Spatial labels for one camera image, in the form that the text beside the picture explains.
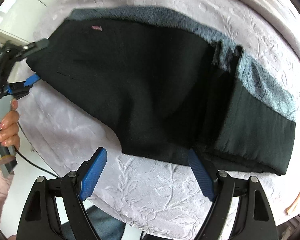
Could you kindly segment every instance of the blue gripper pad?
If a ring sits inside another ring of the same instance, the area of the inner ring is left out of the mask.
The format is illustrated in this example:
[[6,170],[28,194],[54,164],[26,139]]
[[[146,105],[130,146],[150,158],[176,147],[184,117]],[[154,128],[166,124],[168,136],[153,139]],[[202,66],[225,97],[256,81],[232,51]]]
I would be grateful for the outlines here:
[[39,77],[37,74],[33,74],[32,76],[28,77],[26,81],[24,82],[23,86],[24,87],[30,87],[37,81],[39,81],[41,77]]
[[188,152],[188,162],[202,194],[213,202],[216,197],[213,190],[213,181],[193,149]]
[[107,162],[107,151],[106,149],[102,149],[98,155],[98,157],[94,160],[90,169],[83,177],[81,182],[81,191],[79,193],[79,198],[81,201],[85,201],[87,197],[91,197],[94,188],[100,178],[100,175],[106,166]]

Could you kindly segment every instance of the black cable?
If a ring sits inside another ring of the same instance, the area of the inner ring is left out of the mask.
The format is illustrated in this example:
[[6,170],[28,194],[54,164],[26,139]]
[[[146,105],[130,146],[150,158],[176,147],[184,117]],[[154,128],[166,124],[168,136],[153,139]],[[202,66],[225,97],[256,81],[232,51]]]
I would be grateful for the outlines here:
[[20,157],[23,158],[26,162],[28,162],[28,163],[31,164],[32,166],[34,166],[34,167],[36,167],[37,169],[42,170],[42,171],[44,171],[44,172],[46,172],[46,173],[49,173],[50,175],[52,175],[52,176],[54,176],[54,177],[56,177],[56,178],[60,178],[60,177],[57,176],[56,174],[53,174],[52,172],[47,171],[47,170],[45,170],[44,168],[41,168],[41,167],[39,167],[38,165],[34,164],[33,162],[29,161],[26,157],[24,157],[24,156],[17,150],[16,147],[14,147],[14,148],[15,148],[16,152],[20,155]]

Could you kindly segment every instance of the metal screw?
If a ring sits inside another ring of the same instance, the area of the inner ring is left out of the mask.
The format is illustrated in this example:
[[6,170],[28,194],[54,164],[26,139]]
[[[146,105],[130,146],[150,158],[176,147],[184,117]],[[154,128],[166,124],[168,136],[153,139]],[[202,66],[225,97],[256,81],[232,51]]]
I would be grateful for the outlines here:
[[255,177],[255,176],[252,176],[250,179],[251,179],[251,181],[254,182],[254,183],[257,183],[257,182],[258,182],[258,178]]
[[37,178],[37,182],[43,182],[44,181],[44,176],[40,176]]
[[226,177],[226,176],[228,176],[228,174],[227,174],[225,171],[219,171],[219,175],[220,175],[221,177]]
[[69,178],[74,178],[76,175],[77,175],[76,171],[71,171],[71,172],[68,173]]

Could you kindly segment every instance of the black fabric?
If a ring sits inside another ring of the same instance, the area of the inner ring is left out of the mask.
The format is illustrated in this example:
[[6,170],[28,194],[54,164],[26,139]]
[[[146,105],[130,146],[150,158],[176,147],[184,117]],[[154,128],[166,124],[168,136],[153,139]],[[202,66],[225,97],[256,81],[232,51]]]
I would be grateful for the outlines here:
[[158,237],[158,236],[153,236],[153,235],[149,235],[146,234],[144,238],[142,238],[143,240],[166,240],[168,238],[163,238],[163,237]]
[[225,71],[220,43],[180,29],[65,21],[49,40],[28,65],[109,126],[123,153],[188,165],[195,147],[218,169],[285,174],[295,123],[235,78],[240,47],[228,51]]

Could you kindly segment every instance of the textured fleece blanket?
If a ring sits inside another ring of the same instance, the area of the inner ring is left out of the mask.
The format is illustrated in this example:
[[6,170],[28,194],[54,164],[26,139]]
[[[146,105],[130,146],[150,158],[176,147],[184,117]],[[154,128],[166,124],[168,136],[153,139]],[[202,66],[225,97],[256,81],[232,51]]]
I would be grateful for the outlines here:
[[[290,1],[277,2],[276,6],[300,28],[300,16]],[[59,0],[42,19],[34,38],[48,38],[73,8],[122,5],[172,8],[219,30],[241,44],[280,87],[293,96],[296,136],[287,173],[284,176],[254,175],[264,186],[277,224],[299,213],[296,210],[287,216],[285,208],[300,191],[300,59],[281,34],[237,0]],[[21,80],[31,73],[23,64],[18,73]],[[29,140],[60,175],[77,169],[97,147],[107,148],[109,161],[90,198],[102,210],[151,234],[174,239],[194,237],[211,203],[202,196],[189,167],[123,155],[117,137],[108,127],[44,82],[36,84],[31,94],[20,101],[20,113],[20,122]],[[251,175],[230,174],[238,178]],[[236,200],[232,203],[222,239],[230,234],[236,203]]]

